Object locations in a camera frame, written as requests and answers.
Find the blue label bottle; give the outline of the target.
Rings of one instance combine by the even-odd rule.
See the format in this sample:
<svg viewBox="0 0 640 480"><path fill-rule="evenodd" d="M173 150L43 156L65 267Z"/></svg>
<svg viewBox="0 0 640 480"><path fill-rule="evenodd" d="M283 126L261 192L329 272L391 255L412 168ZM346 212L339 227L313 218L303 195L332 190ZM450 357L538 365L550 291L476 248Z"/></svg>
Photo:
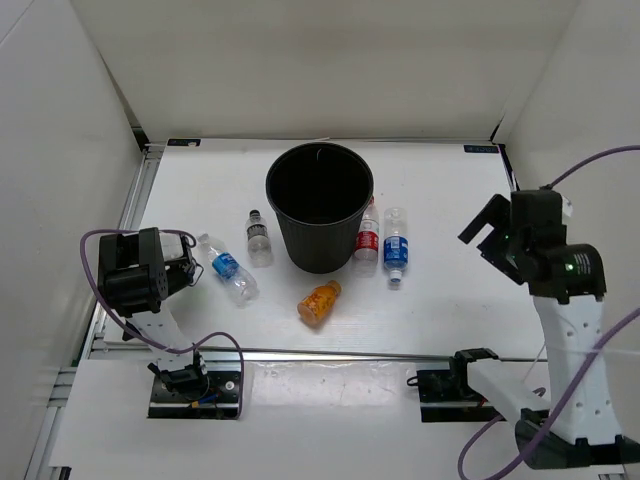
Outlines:
<svg viewBox="0 0 640 480"><path fill-rule="evenodd" d="M224 285L228 296L237 306L255 300L259 289L254 277L229 252L226 244L207 233L196 237L198 247Z"/></svg>
<svg viewBox="0 0 640 480"><path fill-rule="evenodd" d="M408 266L408 221L404 208L391 207L384 212L383 264L389 283L399 286Z"/></svg>

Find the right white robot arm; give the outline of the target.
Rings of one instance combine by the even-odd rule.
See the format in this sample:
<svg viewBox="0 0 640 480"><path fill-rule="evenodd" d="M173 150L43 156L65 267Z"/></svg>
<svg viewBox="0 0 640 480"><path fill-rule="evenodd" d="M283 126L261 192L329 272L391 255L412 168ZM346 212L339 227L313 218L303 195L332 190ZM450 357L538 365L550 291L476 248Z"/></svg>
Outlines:
<svg viewBox="0 0 640 480"><path fill-rule="evenodd" d="M547 189L494 195L459 238L479 244L483 259L525 284L539 315L547 351L551 399L530 391L489 349L461 350L450 359L449 387L460 399L481 395L515 430L518 457L536 470L636 463L639 445L625 437L611 403L602 330L606 283L599 252L570 245L563 198Z"/></svg>

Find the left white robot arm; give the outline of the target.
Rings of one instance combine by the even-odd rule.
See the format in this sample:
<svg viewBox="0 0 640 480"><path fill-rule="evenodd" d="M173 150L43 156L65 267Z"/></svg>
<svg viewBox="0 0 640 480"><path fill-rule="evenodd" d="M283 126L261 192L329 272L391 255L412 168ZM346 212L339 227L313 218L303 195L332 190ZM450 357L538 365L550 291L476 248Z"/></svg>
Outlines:
<svg viewBox="0 0 640 480"><path fill-rule="evenodd" d="M166 300L195 284L195 241L155 227L112 233L99 241L97 288L124 320L125 341L139 335L154 353L148 365L165 388L188 400L206 395L210 377L201 354L180 331Z"/></svg>

